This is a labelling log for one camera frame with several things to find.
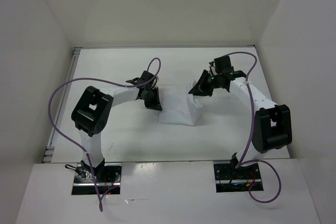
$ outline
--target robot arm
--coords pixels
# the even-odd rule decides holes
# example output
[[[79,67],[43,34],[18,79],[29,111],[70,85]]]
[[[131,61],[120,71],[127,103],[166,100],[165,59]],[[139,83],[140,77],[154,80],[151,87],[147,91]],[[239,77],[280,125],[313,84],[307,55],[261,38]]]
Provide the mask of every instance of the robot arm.
[[[144,71],[140,78],[127,82],[133,85],[140,85],[153,77],[153,74]],[[146,108],[161,111],[156,83],[157,78],[140,88],[112,86],[99,90],[89,86],[85,89],[71,114],[71,119],[75,122],[81,137],[82,146],[90,155],[94,172],[98,177],[104,167],[104,158],[101,151],[101,132],[106,126],[111,108],[124,102],[140,99],[144,100]],[[87,174],[90,174],[86,153],[83,153],[81,163],[82,168]]]
[[[250,109],[250,96],[246,86],[246,75],[235,71],[229,56],[222,56],[210,62],[209,71],[203,73],[189,94],[212,96],[216,88],[226,89],[238,97]],[[272,149],[280,149],[292,141],[290,110],[286,105],[277,105],[249,83],[255,107],[254,133],[245,160],[261,159]],[[240,160],[244,150],[234,154]]]

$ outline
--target white cloth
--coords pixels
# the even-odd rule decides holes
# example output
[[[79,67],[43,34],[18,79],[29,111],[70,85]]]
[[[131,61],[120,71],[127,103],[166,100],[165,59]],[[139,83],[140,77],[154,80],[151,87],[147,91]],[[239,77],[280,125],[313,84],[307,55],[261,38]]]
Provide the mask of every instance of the white cloth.
[[[196,84],[188,83],[186,90],[159,89],[162,111],[159,123],[194,126],[201,115],[202,103],[192,94],[190,89]]]

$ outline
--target white platform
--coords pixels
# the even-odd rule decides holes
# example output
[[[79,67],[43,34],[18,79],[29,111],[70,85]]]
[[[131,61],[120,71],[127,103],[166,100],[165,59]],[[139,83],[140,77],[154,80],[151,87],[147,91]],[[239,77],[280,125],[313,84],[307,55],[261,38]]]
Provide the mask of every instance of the white platform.
[[[94,77],[124,83],[139,77],[154,57],[162,60],[160,87],[184,89],[187,82],[198,80],[214,58],[234,51],[256,54],[255,48],[113,48],[82,49],[74,78]],[[231,57],[235,70],[247,72],[254,62],[249,55]],[[150,69],[156,71],[157,64]],[[250,81],[270,97],[258,63]],[[59,118],[63,132],[80,141],[71,113],[87,86],[106,88],[93,81],[71,85],[69,97]],[[250,129],[250,111],[226,90],[214,91],[201,98],[202,117],[195,127],[158,124],[158,111],[144,107],[143,101],[128,102],[111,110],[102,132],[102,152],[108,162],[202,161],[230,159],[246,144]],[[55,133],[53,163],[79,162],[81,150]],[[288,158],[287,148],[271,151],[266,158]]]
[[[282,179],[280,197],[269,204],[248,192],[216,193],[213,162],[125,163],[121,193],[98,208],[95,195],[72,196],[74,172],[64,164],[36,164],[16,224],[59,223],[248,223],[319,224],[296,159],[270,160]],[[273,171],[260,164],[263,200],[277,192]]]

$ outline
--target metal base plate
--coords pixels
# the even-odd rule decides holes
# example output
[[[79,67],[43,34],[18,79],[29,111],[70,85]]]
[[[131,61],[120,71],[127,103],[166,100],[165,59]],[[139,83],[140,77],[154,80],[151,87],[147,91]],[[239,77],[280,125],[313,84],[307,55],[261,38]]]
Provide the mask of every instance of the metal base plate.
[[[115,189],[111,190],[109,194],[120,194],[120,183],[121,183],[121,164],[116,163],[105,163],[105,174],[104,179],[97,181],[97,186],[99,193],[103,194],[106,190],[111,188],[111,186],[117,186]],[[96,190],[93,181],[89,178],[82,178],[80,175],[75,174],[72,195],[93,195],[96,194]]]
[[[230,161],[214,162],[214,173],[217,193],[248,191],[252,183],[257,184],[251,188],[251,191],[264,190],[258,164],[251,165],[251,168],[238,178],[232,174]]]

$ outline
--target black bracket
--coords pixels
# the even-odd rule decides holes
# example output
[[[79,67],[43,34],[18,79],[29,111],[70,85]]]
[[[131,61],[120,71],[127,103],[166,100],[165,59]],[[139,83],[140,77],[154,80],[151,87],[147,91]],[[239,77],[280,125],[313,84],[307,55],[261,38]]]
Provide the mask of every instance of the black bracket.
[[[144,71],[139,78],[134,78],[132,80],[126,81],[127,83],[131,83],[133,85],[143,84],[150,79],[152,79],[154,75],[149,73],[148,71]],[[150,110],[158,110],[162,111],[162,107],[160,104],[159,98],[159,89],[156,87],[157,78],[155,78],[152,82],[148,83],[146,86],[139,87],[139,94],[136,99],[144,100],[145,107]]]
[[[112,96],[89,86],[79,99],[71,114],[71,119],[75,122],[77,129],[85,131],[89,137],[92,137],[100,133],[106,126],[112,103]]]
[[[255,114],[252,143],[260,153],[280,149],[292,142],[290,110],[286,105],[261,108]]]
[[[203,73],[196,83],[196,85],[189,91],[189,94],[193,94],[200,97],[211,97],[214,89],[222,88],[228,92],[230,90],[231,81],[239,77],[246,77],[246,74],[241,70],[235,71],[231,66],[231,60],[229,56],[221,56],[210,62],[210,66],[214,66],[216,73],[210,74],[207,70],[203,70]]]
[[[77,164],[75,169],[75,177],[72,187],[72,195],[93,195],[96,189],[92,183],[91,173],[83,168],[81,164]],[[100,168],[100,174],[96,178],[99,194],[103,194],[112,186],[115,188],[110,190],[109,194],[120,194],[122,164],[106,163]]]
[[[235,169],[230,161],[214,162],[216,192],[226,193],[233,191],[262,191],[263,185],[258,164],[246,168]]]

